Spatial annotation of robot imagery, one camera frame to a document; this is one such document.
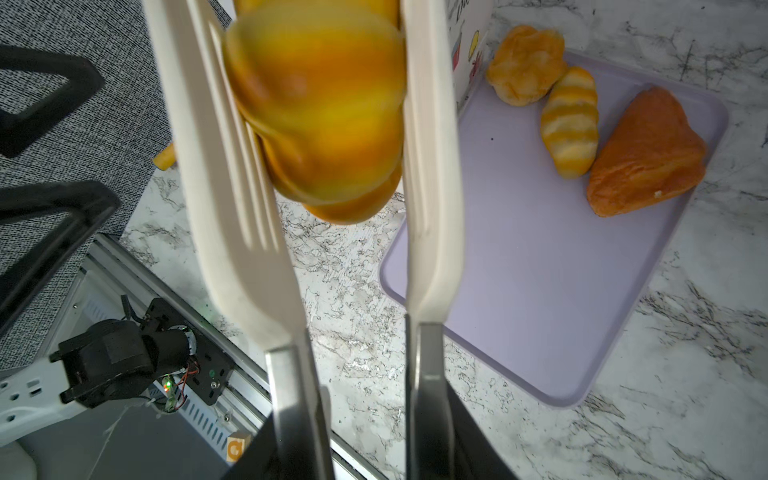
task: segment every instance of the tongs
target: tongs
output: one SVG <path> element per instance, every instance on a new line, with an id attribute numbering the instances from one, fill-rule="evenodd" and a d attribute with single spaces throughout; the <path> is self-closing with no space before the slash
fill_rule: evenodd
<path id="1" fill-rule="evenodd" d="M 144 0 L 144 11 L 207 289 L 266 352 L 273 411 L 227 477 L 333 478 L 306 314 L 258 138 L 226 79 L 223 30 L 204 0 Z M 409 89 L 407 476 L 512 478 L 487 476 L 495 475 L 487 465 L 510 474 L 445 380 L 442 329 L 464 263 L 445 7 L 443 0 L 404 0 L 401 13 Z"/>

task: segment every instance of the gray fabric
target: gray fabric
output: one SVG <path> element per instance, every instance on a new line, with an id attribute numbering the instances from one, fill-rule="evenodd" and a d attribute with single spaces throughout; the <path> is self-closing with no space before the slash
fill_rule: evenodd
<path id="1" fill-rule="evenodd" d="M 229 17 L 218 4 L 217 16 Z M 98 180 L 121 199 L 101 228 L 119 234 L 152 175 L 152 158 L 170 142 L 160 82 L 139 0 L 6 0 L 0 43 L 90 59 L 106 85 L 16 158 L 0 155 L 0 188 Z M 63 82 L 0 71 L 0 108 L 20 111 Z M 41 239 L 58 218 L 0 227 L 0 272 Z M 0 339 L 0 370 L 30 363 L 84 258 L 82 247 Z"/>

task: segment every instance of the marble surface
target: marble surface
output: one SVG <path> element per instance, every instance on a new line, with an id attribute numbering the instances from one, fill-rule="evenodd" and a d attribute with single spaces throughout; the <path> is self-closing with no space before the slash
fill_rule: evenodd
<path id="1" fill-rule="evenodd" d="M 543 406 L 446 341 L 451 383 L 521 478 L 768 477 L 768 2 L 497 0 L 493 22 L 492 47 L 518 23 L 556 27 L 569 48 L 719 92 L 731 128 L 582 405 Z M 354 227 L 280 213 L 333 429 L 402 478 L 405 310 L 378 284 L 402 195 Z M 208 300 L 175 168 L 121 242 L 263 364 Z"/>

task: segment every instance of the tray rim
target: tray rim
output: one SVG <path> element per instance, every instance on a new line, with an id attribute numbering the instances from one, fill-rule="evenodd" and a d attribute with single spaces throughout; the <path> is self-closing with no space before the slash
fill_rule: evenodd
<path id="1" fill-rule="evenodd" d="M 665 88 L 669 85 L 683 87 L 687 91 L 692 92 L 697 96 L 707 98 L 707 100 L 709 100 L 712 104 L 716 105 L 719 110 L 721 110 L 720 113 L 725 123 L 725 128 L 722 128 L 720 132 L 716 133 L 715 136 L 713 137 L 714 148 L 711 151 L 708 151 L 707 155 L 703 159 L 706 166 L 709 167 L 710 162 L 715 157 L 715 155 L 720 153 L 723 147 L 723 139 L 726 138 L 726 136 L 730 133 L 730 131 L 733 128 L 733 124 L 731 122 L 730 106 L 727 100 L 724 99 L 723 95 L 721 95 L 719 92 L 707 90 L 706 88 L 702 88 L 698 85 L 692 85 L 692 84 L 683 83 L 682 81 L 671 80 L 669 78 L 665 78 L 664 76 L 662 76 L 661 74 L 655 71 L 649 72 L 649 71 L 642 70 L 640 68 L 635 68 L 635 67 L 631 67 L 623 64 L 614 63 L 612 61 L 605 60 L 603 58 L 599 58 L 594 55 L 586 54 L 582 51 L 567 48 L 565 52 L 565 60 L 569 61 L 569 57 L 579 57 L 589 61 L 602 63 L 610 66 L 614 70 L 619 70 L 633 76 L 640 76 L 642 78 L 647 79 L 648 83 L 659 84 L 660 86 Z M 464 113 L 467 111 L 469 104 L 474 100 L 475 92 L 480 88 L 480 86 L 483 83 L 485 83 L 486 68 L 487 68 L 487 65 L 479 72 L 480 78 L 475 82 L 475 84 L 472 86 L 472 88 L 470 89 L 470 92 L 467 95 L 468 96 L 467 101 L 464 103 L 464 108 L 462 109 L 462 112 L 458 116 L 459 130 L 461 129 L 461 122 L 463 120 Z M 644 278 L 641 288 L 638 290 L 637 295 L 635 296 L 634 301 L 631 304 L 631 307 L 627 309 L 627 312 L 624 314 L 624 318 L 620 322 L 616 322 L 613 325 L 612 328 L 615 328 L 617 332 L 611 335 L 612 338 L 610 341 L 606 342 L 605 346 L 603 347 L 604 352 L 600 354 L 598 358 L 596 358 L 596 360 L 598 361 L 593 362 L 589 366 L 588 374 L 584 376 L 583 381 L 580 382 L 578 389 L 574 391 L 573 395 L 567 396 L 567 397 L 551 396 L 546 392 L 543 392 L 540 389 L 534 387 L 531 383 L 527 382 L 522 377 L 512 372 L 510 369 L 508 369 L 507 367 L 503 366 L 501 363 L 491 358 L 488 354 L 486 354 L 485 352 L 480 350 L 478 347 L 471 344 L 469 341 L 465 340 L 458 333 L 451 330 L 448 327 L 448 325 L 444 325 L 445 334 L 454 343 L 457 343 L 468 353 L 473 355 L 475 358 L 479 359 L 481 362 L 483 362 L 492 370 L 496 371 L 499 375 L 505 377 L 510 382 L 514 383 L 517 387 L 525 391 L 527 394 L 529 394 L 533 398 L 537 399 L 539 402 L 542 402 L 555 409 L 570 409 L 575 406 L 578 406 L 589 395 L 605 363 L 611 357 L 611 354 L 613 353 L 614 348 L 618 344 L 618 341 L 621 338 L 622 332 L 626 328 L 627 322 L 629 322 L 629 319 L 634 314 L 637 304 L 640 301 L 640 298 L 642 298 L 647 293 L 648 285 L 650 284 L 650 281 L 653 279 L 654 274 L 657 272 L 661 259 L 664 257 L 664 254 L 667 252 L 667 249 L 669 248 L 669 245 L 672 239 L 677 234 L 677 231 L 680 228 L 680 223 L 683 219 L 683 216 L 687 212 L 693 200 L 694 194 L 696 193 L 700 185 L 701 184 L 697 185 L 695 188 L 681 195 L 682 197 L 685 198 L 685 201 L 680 205 L 680 207 L 678 207 L 679 213 L 675 213 L 677 217 L 674 219 L 674 225 L 672 225 L 670 232 L 667 235 L 667 238 L 664 239 L 663 244 L 660 245 L 659 247 L 660 253 L 658 255 L 658 258 L 652 263 L 653 266 L 649 269 L 646 277 Z M 407 215 L 408 215 L 408 199 L 406 198 L 406 215 L 403 217 L 395 237 L 392 238 L 392 242 L 390 242 L 390 244 L 387 246 L 385 253 L 382 256 L 382 259 L 379 262 L 379 275 L 378 275 L 379 285 L 381 286 L 384 293 L 389 298 L 395 300 L 397 303 L 400 303 L 403 306 L 406 304 L 406 299 L 400 294 L 398 294 L 397 292 L 395 292 L 392 289 L 392 287 L 389 284 L 387 284 L 384 280 L 384 266 L 386 265 L 387 261 L 390 258 L 392 248 L 395 246 L 395 244 L 398 242 L 400 237 L 405 232 L 405 229 L 403 229 L 403 226 L 406 225 Z"/>

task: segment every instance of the purple tray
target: purple tray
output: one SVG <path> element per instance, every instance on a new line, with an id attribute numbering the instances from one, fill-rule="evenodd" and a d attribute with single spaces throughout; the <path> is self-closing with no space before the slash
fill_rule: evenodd
<path id="1" fill-rule="evenodd" d="M 568 52 L 593 74 L 604 142 L 634 96 L 670 90 L 711 158 L 728 111 L 710 92 Z M 466 264 L 445 333 L 557 407 L 587 395 L 643 293 L 691 193 L 630 214 L 596 216 L 588 177 L 563 180 L 539 136 L 544 102 L 511 107 L 481 81 L 459 122 Z M 379 271 L 404 303 L 403 224 Z"/>

